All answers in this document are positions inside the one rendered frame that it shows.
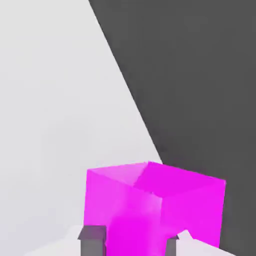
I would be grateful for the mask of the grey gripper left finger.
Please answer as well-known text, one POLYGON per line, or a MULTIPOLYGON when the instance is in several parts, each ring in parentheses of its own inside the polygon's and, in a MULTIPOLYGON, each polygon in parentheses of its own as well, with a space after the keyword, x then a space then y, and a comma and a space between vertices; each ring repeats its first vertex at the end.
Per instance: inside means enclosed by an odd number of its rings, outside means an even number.
POLYGON ((74 225, 67 231, 65 237, 27 252, 23 256, 103 256, 103 241, 78 239, 81 230, 81 225, 74 225))

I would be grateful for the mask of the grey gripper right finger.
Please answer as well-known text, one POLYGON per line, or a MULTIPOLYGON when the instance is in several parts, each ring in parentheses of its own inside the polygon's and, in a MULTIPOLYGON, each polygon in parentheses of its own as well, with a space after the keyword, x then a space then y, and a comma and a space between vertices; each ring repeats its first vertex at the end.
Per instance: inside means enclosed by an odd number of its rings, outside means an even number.
POLYGON ((166 256, 236 256, 192 238, 188 230, 169 238, 166 241, 166 256))

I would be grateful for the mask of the small magenta cube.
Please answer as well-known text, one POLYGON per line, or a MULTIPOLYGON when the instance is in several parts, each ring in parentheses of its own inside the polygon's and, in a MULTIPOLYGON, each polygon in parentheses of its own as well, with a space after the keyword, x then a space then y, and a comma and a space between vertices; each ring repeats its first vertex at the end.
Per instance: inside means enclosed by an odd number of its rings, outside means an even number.
POLYGON ((226 182, 156 162, 89 169, 84 224, 106 226, 106 256, 164 256, 188 230, 220 245, 226 182))

